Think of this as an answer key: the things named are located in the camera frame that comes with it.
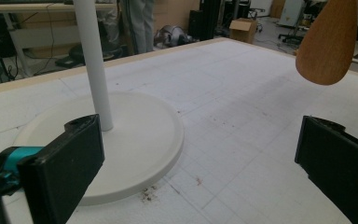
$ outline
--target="cardboard box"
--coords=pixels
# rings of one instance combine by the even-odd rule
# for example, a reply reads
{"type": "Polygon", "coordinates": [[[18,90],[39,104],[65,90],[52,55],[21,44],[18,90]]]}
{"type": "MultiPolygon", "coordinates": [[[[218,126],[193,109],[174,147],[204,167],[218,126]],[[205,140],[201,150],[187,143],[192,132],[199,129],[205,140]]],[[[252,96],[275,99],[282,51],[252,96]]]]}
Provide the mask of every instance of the cardboard box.
{"type": "Polygon", "coordinates": [[[239,18],[231,22],[229,26],[229,37],[248,44],[252,44],[255,38],[257,21],[239,18]]]}

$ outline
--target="white table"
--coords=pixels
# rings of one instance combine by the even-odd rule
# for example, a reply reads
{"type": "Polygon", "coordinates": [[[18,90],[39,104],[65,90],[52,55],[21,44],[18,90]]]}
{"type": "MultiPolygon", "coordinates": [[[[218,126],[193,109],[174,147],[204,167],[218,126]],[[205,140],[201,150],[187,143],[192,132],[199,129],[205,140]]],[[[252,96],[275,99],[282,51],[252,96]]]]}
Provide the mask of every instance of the white table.
{"type": "MultiPolygon", "coordinates": [[[[155,189],[78,207],[68,223],[349,224],[294,162],[304,115],[358,137],[358,74],[334,86],[301,77],[291,56],[227,39],[105,63],[109,91],[145,92],[185,125],[179,162],[155,189]]],[[[50,107],[90,94],[85,68],[0,84],[0,151],[50,107]]],[[[22,193],[12,223],[32,223],[22,193]]]]}
{"type": "MultiPolygon", "coordinates": [[[[96,4],[98,10],[116,7],[116,4],[96,4]]],[[[31,77],[32,72],[27,65],[23,49],[37,48],[55,45],[64,45],[71,43],[79,43],[80,37],[77,26],[53,27],[53,28],[35,28],[35,29],[16,29],[13,21],[9,17],[9,13],[22,12],[63,12],[74,11],[74,6],[65,5],[63,3],[56,4],[7,4],[0,5],[0,13],[3,13],[7,23],[11,40],[17,51],[22,69],[26,77],[31,77]]]]}

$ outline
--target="lab floor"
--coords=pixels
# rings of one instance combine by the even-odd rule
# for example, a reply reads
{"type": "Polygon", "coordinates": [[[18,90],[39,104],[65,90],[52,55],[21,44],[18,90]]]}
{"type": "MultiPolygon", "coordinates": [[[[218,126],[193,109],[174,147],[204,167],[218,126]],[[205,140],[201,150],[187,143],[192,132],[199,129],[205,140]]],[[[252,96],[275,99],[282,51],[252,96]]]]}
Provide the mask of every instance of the lab floor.
{"type": "MultiPolygon", "coordinates": [[[[258,22],[262,25],[262,32],[257,32],[255,34],[254,45],[259,47],[263,47],[266,49],[272,49],[279,52],[287,53],[287,54],[294,54],[295,49],[298,48],[298,42],[296,41],[289,41],[288,43],[283,43],[282,39],[279,39],[279,35],[292,35],[294,30],[293,28],[282,27],[277,25],[278,19],[264,17],[259,18],[258,22]]],[[[299,31],[298,35],[305,34],[303,31],[299,31]]],[[[55,61],[60,59],[66,55],[54,57],[51,59],[37,59],[34,58],[30,53],[26,54],[26,59],[28,64],[31,67],[31,71],[33,74],[44,75],[49,74],[56,71],[64,70],[65,68],[57,66],[55,61]]],[[[6,66],[11,67],[11,74],[15,76],[17,74],[15,58],[5,58],[6,66]]],[[[352,71],[358,72],[358,63],[352,63],[350,69],[352,71]]],[[[19,69],[19,73],[16,79],[23,78],[22,69],[19,69]]]]}

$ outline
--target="equipment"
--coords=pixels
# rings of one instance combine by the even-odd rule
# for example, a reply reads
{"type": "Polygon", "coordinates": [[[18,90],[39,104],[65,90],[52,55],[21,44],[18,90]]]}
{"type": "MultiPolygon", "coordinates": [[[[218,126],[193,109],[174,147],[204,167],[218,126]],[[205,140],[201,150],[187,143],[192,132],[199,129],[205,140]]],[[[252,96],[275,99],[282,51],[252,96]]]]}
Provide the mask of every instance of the equipment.
{"type": "Polygon", "coordinates": [[[190,19],[188,20],[188,34],[195,39],[199,39],[202,31],[202,11],[190,10],[190,19]]]}
{"type": "Polygon", "coordinates": [[[345,127],[305,116],[295,162],[353,224],[358,224],[358,139],[345,127]]]}
{"type": "Polygon", "coordinates": [[[166,25],[162,27],[154,37],[155,45],[157,45],[157,43],[163,43],[168,47],[177,47],[188,44],[189,42],[190,40],[187,35],[179,26],[166,25]]]}
{"type": "Polygon", "coordinates": [[[0,224],[9,223],[1,197],[24,188],[34,223],[65,223],[104,161],[98,115],[74,119],[45,147],[0,153],[0,224]]]}
{"type": "MultiPolygon", "coordinates": [[[[115,45],[113,45],[107,40],[101,40],[101,49],[103,51],[104,62],[118,59],[123,56],[123,48],[116,48],[115,45]]],[[[79,63],[86,64],[84,59],[83,47],[81,44],[78,44],[69,50],[69,58],[72,59],[73,62],[66,61],[66,65],[77,65],[79,63]]]]}
{"type": "Polygon", "coordinates": [[[62,0],[0,0],[3,4],[35,4],[35,3],[62,3],[62,0]]]}
{"type": "Polygon", "coordinates": [[[213,39],[217,25],[221,0],[203,1],[202,7],[202,30],[200,40],[213,39]]]}

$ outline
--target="cable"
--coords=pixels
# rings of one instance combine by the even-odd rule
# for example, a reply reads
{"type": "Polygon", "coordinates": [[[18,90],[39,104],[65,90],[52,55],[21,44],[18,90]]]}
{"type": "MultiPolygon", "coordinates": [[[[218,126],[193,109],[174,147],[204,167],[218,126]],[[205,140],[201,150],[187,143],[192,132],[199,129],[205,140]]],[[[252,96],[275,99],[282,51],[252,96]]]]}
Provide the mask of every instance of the cable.
{"type": "Polygon", "coordinates": [[[40,75],[39,73],[43,70],[46,69],[46,67],[48,66],[48,63],[50,62],[50,60],[53,58],[53,49],[54,49],[54,32],[53,32],[53,24],[51,21],[51,15],[50,15],[50,11],[48,10],[48,7],[55,5],[55,3],[49,4],[46,6],[46,11],[48,12],[48,19],[49,19],[49,24],[50,24],[50,33],[51,33],[51,47],[50,47],[50,57],[48,58],[48,61],[45,63],[45,66],[41,69],[39,69],[37,72],[34,73],[34,76],[40,75]]]}
{"type": "Polygon", "coordinates": [[[36,12],[34,14],[32,14],[31,16],[29,16],[27,19],[23,20],[23,21],[19,21],[19,23],[23,23],[23,22],[26,22],[28,21],[29,19],[31,19],[32,17],[34,17],[36,14],[38,14],[39,12],[36,12]]]}
{"type": "Polygon", "coordinates": [[[19,65],[17,63],[17,54],[16,54],[16,57],[14,58],[14,60],[15,60],[15,64],[16,64],[16,75],[15,76],[11,75],[12,66],[9,65],[8,68],[7,68],[7,72],[8,72],[8,75],[9,75],[9,77],[8,77],[9,81],[16,80],[16,77],[19,75],[19,65]]]}
{"type": "Polygon", "coordinates": [[[282,46],[286,46],[286,47],[291,48],[291,49],[296,49],[298,47],[298,45],[296,45],[296,44],[286,44],[286,43],[282,44],[282,43],[274,42],[272,40],[258,40],[258,39],[255,38],[255,41],[260,42],[260,43],[270,43],[271,45],[275,45],[278,48],[278,50],[280,50],[280,51],[282,51],[284,53],[288,53],[288,52],[285,49],[282,49],[281,48],[282,46]]]}

